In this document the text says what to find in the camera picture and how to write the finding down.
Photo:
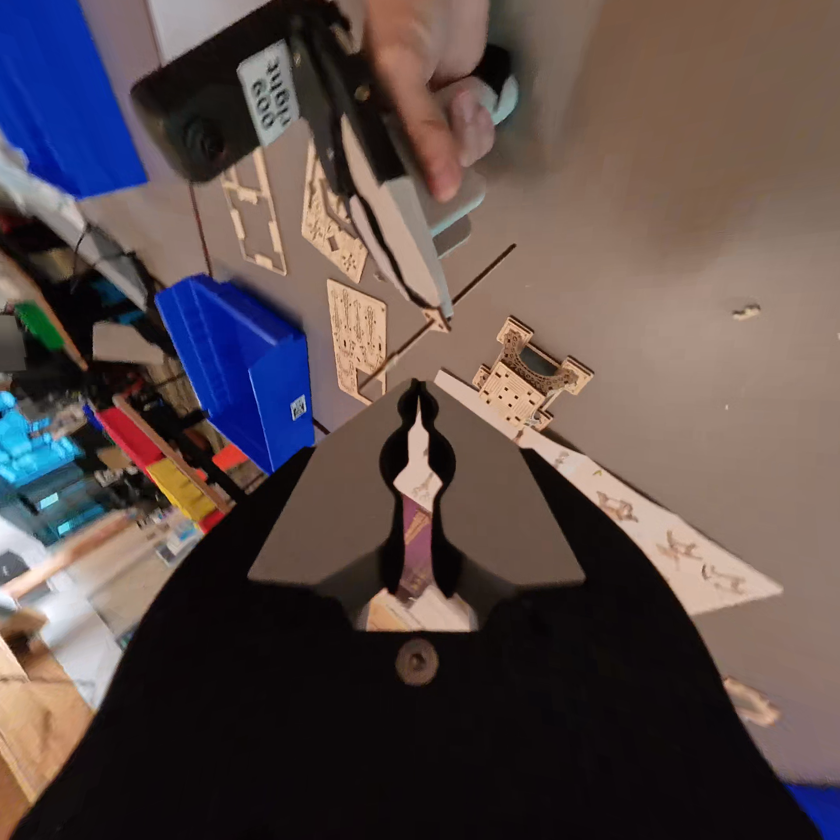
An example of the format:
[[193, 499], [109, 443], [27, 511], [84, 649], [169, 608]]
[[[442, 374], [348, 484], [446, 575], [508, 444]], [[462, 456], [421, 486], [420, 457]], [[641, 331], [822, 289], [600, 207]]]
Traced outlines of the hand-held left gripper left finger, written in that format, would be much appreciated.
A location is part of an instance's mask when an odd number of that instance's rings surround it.
[[403, 576], [403, 498], [418, 381], [401, 383], [317, 447], [248, 572], [250, 581], [306, 588], [364, 607]]

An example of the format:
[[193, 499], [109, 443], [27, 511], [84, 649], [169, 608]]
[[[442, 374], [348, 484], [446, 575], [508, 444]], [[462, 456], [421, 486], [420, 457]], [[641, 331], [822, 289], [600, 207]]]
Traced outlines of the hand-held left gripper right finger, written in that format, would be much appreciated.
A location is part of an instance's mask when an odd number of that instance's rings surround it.
[[523, 450], [432, 382], [420, 384], [434, 499], [437, 587], [471, 607], [585, 581]]

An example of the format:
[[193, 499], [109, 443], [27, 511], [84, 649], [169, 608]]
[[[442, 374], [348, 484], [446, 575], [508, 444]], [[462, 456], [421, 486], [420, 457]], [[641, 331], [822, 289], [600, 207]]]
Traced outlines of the wooden tower spire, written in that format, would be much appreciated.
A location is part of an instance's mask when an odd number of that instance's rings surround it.
[[[460, 302], [465, 300], [468, 295], [478, 287], [478, 285], [490, 276], [501, 264], [512, 255], [518, 247], [517, 243], [510, 244], [505, 248], [498, 257], [494, 258], [482, 271], [480, 271], [473, 279], [467, 283], [460, 291], [458, 291], [454, 298], [452, 298], [452, 306], [456, 308]], [[452, 320], [454, 315], [446, 317], [441, 308], [426, 308], [423, 310], [425, 318], [424, 325], [417, 330], [408, 340], [397, 347], [396, 350], [390, 352], [383, 362], [376, 367], [372, 373], [366, 375], [363, 380], [358, 381], [358, 391], [362, 393], [370, 383], [379, 381], [383, 376], [387, 376], [396, 365], [406, 356], [409, 351], [416, 346], [419, 341], [428, 333], [444, 333], [449, 334], [452, 331]]]

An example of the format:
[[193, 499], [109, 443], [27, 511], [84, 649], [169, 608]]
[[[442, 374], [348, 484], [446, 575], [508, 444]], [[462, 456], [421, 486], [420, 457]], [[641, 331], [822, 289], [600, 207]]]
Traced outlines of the grey desk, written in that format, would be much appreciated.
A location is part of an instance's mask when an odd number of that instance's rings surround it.
[[[783, 587], [696, 617], [796, 782], [838, 783], [838, 2], [493, 2], [521, 99], [387, 375], [470, 383], [508, 317], [594, 377], [549, 433]], [[758, 303], [746, 322], [732, 310]]]

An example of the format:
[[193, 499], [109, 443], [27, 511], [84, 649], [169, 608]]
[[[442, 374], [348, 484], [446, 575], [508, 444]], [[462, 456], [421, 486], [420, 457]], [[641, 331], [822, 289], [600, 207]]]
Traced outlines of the person's right hand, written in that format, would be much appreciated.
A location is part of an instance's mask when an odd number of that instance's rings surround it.
[[462, 80], [487, 47], [488, 1], [369, 1], [364, 49], [441, 203], [492, 148], [490, 112]]

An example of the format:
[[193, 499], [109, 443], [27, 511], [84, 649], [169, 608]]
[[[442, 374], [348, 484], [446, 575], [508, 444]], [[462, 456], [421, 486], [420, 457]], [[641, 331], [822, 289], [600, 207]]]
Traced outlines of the wooden parts sheet with arches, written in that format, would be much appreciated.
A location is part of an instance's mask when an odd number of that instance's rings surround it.
[[301, 235], [358, 285], [368, 250], [354, 228], [344, 200], [332, 192], [312, 140], [308, 143], [304, 177]]

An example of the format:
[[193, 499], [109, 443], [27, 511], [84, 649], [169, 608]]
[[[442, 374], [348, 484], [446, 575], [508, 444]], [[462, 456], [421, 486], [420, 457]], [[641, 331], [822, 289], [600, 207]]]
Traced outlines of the large wooden parts sheet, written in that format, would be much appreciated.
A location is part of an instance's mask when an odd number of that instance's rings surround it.
[[328, 279], [327, 294], [335, 370], [340, 390], [365, 406], [359, 374], [372, 376], [385, 362], [386, 305], [361, 291]]

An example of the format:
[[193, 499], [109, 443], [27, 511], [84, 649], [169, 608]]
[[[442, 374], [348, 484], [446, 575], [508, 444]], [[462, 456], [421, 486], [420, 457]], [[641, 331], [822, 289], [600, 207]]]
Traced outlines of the purple model kit box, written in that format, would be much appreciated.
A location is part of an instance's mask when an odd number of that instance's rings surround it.
[[405, 601], [420, 597], [434, 582], [432, 568], [432, 515], [407, 496], [402, 497], [404, 563], [397, 596]]

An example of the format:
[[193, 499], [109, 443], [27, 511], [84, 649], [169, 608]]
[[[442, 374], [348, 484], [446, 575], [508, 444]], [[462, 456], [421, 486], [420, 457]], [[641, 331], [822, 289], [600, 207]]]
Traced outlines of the small wooden parts sheet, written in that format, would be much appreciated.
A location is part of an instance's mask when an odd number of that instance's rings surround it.
[[[245, 185], [240, 181], [236, 164], [226, 169], [219, 178], [238, 242], [239, 253], [245, 262], [285, 277], [287, 275], [287, 260], [281, 239], [277, 208], [270, 190], [264, 151], [257, 148], [250, 155], [250, 160], [255, 167], [258, 183], [256, 187]], [[261, 208], [265, 212], [264, 220], [270, 241], [268, 253], [260, 253], [258, 250], [249, 251], [248, 233], [239, 209], [240, 204]]]

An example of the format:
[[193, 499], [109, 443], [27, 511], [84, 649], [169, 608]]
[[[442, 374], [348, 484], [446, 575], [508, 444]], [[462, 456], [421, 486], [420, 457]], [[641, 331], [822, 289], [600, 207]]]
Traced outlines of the wooden tower base model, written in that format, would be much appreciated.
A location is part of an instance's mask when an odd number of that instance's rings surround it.
[[497, 335], [498, 357], [482, 365], [472, 383], [479, 399], [516, 431], [541, 433], [553, 421], [552, 404], [561, 394], [580, 394], [594, 372], [573, 356], [555, 359], [532, 338], [530, 327], [508, 317]]

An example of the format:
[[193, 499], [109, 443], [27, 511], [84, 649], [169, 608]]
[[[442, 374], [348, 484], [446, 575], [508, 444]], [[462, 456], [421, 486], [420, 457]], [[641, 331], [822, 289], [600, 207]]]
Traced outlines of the instruction booklet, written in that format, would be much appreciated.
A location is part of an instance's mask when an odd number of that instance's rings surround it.
[[472, 385], [440, 370], [434, 383], [524, 450], [538, 454], [633, 540], [689, 616], [782, 595], [783, 587], [702, 536], [675, 513], [645, 498], [591, 458], [532, 428], [516, 432]]

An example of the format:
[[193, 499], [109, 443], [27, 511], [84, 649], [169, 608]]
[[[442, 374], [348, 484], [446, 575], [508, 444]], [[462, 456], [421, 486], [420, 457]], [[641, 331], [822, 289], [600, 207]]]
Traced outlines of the yellow plastic bin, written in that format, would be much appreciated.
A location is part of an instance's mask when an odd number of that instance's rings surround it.
[[217, 512], [214, 501], [171, 459], [160, 458], [147, 465], [145, 471], [184, 517], [200, 522]]

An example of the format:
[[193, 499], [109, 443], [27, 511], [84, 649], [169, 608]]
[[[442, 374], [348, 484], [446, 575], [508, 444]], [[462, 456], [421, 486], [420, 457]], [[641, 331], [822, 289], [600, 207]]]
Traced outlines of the blue plastic bin with tag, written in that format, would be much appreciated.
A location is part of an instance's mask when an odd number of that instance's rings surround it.
[[207, 420], [263, 472], [314, 446], [305, 334], [233, 282], [191, 276], [155, 304]]

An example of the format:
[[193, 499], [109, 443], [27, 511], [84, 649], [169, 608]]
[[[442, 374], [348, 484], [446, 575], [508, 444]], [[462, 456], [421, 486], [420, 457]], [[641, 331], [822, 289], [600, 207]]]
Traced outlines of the green plastic bin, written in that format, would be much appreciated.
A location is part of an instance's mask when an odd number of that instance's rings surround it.
[[63, 351], [65, 340], [48, 313], [34, 301], [19, 301], [14, 304], [14, 314], [26, 331], [48, 351]]

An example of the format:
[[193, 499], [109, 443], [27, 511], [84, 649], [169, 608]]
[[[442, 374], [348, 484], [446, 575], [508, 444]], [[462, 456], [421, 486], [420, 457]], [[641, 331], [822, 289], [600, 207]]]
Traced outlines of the small wooden frame piece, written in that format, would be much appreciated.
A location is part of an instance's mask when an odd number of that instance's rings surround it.
[[773, 728], [782, 719], [782, 712], [763, 693], [727, 675], [722, 679], [731, 704], [742, 721], [760, 728]]

